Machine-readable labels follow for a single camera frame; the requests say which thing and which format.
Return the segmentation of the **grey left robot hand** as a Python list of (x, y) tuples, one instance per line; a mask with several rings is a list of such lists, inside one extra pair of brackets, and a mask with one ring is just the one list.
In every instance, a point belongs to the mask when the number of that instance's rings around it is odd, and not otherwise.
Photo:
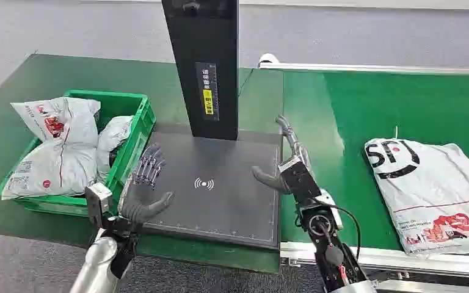
[(146, 147), (120, 196), (118, 211), (121, 217), (143, 225), (172, 204), (175, 198), (172, 191), (165, 192), (160, 199), (148, 203), (150, 195), (156, 191), (156, 180), (164, 166), (161, 146), (154, 143)]

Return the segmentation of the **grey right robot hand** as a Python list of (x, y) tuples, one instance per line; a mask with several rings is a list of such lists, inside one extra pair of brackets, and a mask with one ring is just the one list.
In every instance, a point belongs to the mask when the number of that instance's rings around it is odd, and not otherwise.
[(276, 163), (276, 174), (270, 175), (262, 171), (258, 166), (251, 167), (254, 178), (281, 194), (294, 195), (295, 201), (305, 203), (320, 196), (306, 147), (298, 140), (296, 133), (288, 120), (278, 115), (275, 118), (282, 130), (282, 136), (286, 138), (291, 149), (291, 157), (285, 161)]

